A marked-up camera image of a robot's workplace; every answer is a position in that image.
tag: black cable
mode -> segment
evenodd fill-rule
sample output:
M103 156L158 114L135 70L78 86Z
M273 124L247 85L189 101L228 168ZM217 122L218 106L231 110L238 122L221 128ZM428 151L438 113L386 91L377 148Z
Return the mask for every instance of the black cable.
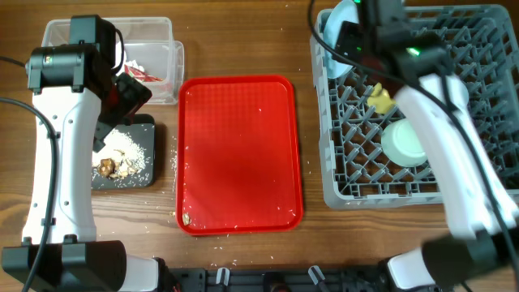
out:
M17 66L25 68L25 64L23 64L22 62L20 62L18 60L14 60L13 58L0 56L0 61L9 62L11 64L15 64Z
M443 102L441 102L436 97L434 97L430 92L425 90L422 86L420 86L420 84L410 84L410 83L406 82L405 80L403 80L401 78L398 78L398 77L396 77L394 75L391 75L391 74L389 74L387 72L376 70L374 68L366 67L366 66L364 66L362 64L356 63L356 62L354 62L352 60L349 60L348 58L340 55L334 49L332 49L329 45L327 45L324 42L324 40L319 36L319 33L315 30L314 24L312 23L311 13L313 11L314 2L315 2L315 0L310 0L310 5L308 6L308 13L307 13L307 20L308 20L308 25L309 25L310 30L311 30L311 34L315 38L315 40L320 45L322 45L324 47L324 49L326 49L330 54L335 56L336 59L339 60L339 62L343 62L343 63L345 63L347 65L351 65L351 66L357 67L359 70L362 70L362 71L365 71L365 72L368 72L368 73L375 73L375 74L383 76L383 77L385 77L387 79L390 79L390 80L396 81L398 83L410 86L412 89L420 92L425 97L427 97L429 100L431 100L436 105L438 105L438 107L440 107L442 109L442 111L445 112L445 114L448 116L448 118L451 119L451 121L453 122L453 125L455 126L455 128L460 132L461 138L467 144L467 147L469 148L470 154L472 155L474 161L476 162L476 166L478 167L478 172L480 173L480 175L482 177L483 185L485 186L485 189L486 189L487 198L488 198L488 200L491 203L492 211L494 212L495 218L498 221L498 224L500 225L501 232L503 233L504 241L506 243L506 246L507 246L507 249L508 249L508 254L510 255L510 260L511 260L512 267L513 267L513 270L514 270L514 276L515 276L515 281L516 281L516 286L517 286L517 284L519 284L519 266L518 266L518 263L517 263L517 253L516 253L516 250L515 250L515 248L513 246L513 242L512 242L512 239L510 237L510 233L508 232L508 227L504 223L503 217L502 217L501 212L500 212L500 208L499 208L498 203L497 203L497 199L495 198L494 193L492 192L490 180L489 180L489 178L488 178L488 176L487 176L487 174L485 172L485 168L483 167L483 163L479 159L478 153L476 152L476 149L475 149L474 145L472 144L469 136L465 132L465 129L461 126L461 124L458 121L458 119L456 118L456 116L454 116L454 114L449 110L449 108ZM447 97L450 98L450 96L448 95L448 89L446 88L446 85L447 85L446 76L444 76L443 79L444 79L443 83L445 84L444 89L446 90L445 93L447 94L446 98Z
M472 289L465 283L464 281L461 283L461 286L467 291L472 292Z
M43 253L45 250L45 245L47 244L47 239L49 238L50 226L51 226L51 217L52 211L54 209L54 194L56 189L56 182L58 181L58 140L56 138L56 132L54 127L49 122L49 120L38 110L33 108L32 106L25 104L21 101L17 101L10 98L0 97L0 102L7 103L10 105L17 105L21 108L24 108L34 115L36 115L40 121L45 125L47 132L49 133L49 141L50 141L50 151L51 151L51 166L50 166L50 185L49 185L49 195L47 197L47 208L45 210L45 224L43 226L43 233L41 234L40 246L38 247L38 252L36 253L36 258L32 263L31 271L27 277L27 280L24 284L22 292L28 292L31 287L32 280L36 276L36 272L40 266L41 258L43 257Z
M112 74L119 72L122 68L122 64L124 63L124 40L122 39L122 33L117 28L115 28L115 32L118 34L119 40L121 41L121 62L115 68L112 68Z

